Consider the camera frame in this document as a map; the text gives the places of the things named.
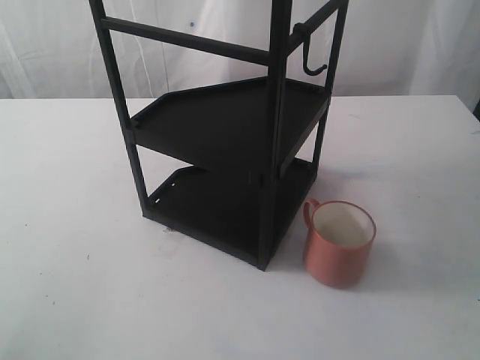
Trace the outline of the orange ceramic mug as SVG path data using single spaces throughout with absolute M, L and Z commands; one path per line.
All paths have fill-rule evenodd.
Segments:
M 345 289 L 356 285 L 365 273 L 377 226 L 362 207 L 343 200 L 303 205 L 307 227 L 304 266 L 321 284 Z

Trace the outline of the black metal shelf rack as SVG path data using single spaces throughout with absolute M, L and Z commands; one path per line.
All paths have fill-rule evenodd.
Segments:
M 317 177 L 349 4 L 328 1 L 312 26 L 308 67 L 291 1 L 271 6 L 268 50 L 107 16 L 94 27 L 142 215 L 267 268 Z M 166 93 L 128 112 L 111 34 L 121 32 L 267 68 L 267 75 Z

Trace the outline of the black metal hook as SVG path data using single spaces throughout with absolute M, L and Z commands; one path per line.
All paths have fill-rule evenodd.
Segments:
M 303 43 L 303 47 L 302 47 L 303 71 L 305 74 L 307 74 L 310 77 L 318 76 L 328 68 L 327 64 L 323 64 L 322 66 L 318 67 L 315 70 L 311 70 L 308 67 L 308 56 L 310 52 L 311 35 L 314 31 L 315 29 L 311 25 L 307 25 L 306 23 L 302 23 L 302 22 L 296 23 L 293 27 L 293 33 L 299 35 Z

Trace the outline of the white backdrop curtain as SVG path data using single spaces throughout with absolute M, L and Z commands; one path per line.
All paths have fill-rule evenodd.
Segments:
M 111 17 L 267 50 L 269 1 L 106 1 Z M 165 92 L 259 77 L 263 66 L 113 33 L 124 92 Z M 456 95 L 479 99 L 477 1 L 351 1 L 337 96 Z M 108 98 L 87 1 L 1 3 L 3 98 Z

